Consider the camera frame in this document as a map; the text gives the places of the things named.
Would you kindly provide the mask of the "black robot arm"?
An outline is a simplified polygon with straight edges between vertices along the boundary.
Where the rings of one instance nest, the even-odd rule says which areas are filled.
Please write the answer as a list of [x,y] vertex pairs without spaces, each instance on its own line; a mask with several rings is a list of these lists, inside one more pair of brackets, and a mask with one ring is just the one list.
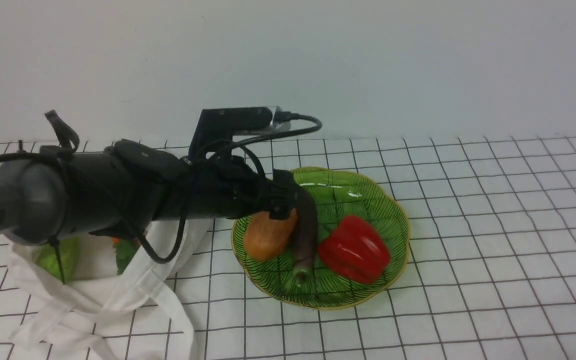
[[297,185],[286,170],[272,179],[242,157],[191,162],[131,140],[101,153],[0,155],[0,235],[24,246],[83,234],[134,239],[154,221],[238,219],[294,214]]

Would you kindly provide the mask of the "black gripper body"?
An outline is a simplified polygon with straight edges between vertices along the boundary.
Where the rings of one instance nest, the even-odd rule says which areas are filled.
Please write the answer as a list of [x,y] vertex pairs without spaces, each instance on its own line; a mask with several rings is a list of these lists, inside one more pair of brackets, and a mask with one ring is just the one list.
[[239,155],[213,161],[200,159],[191,167],[188,219],[237,219],[262,210],[266,177],[256,173]]

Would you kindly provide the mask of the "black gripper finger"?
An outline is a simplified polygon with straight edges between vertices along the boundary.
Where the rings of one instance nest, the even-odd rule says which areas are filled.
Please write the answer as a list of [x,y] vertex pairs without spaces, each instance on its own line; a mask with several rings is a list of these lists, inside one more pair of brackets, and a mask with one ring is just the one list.
[[290,218],[298,199],[298,184],[294,175],[288,170],[273,170],[269,182],[269,218],[286,220]]

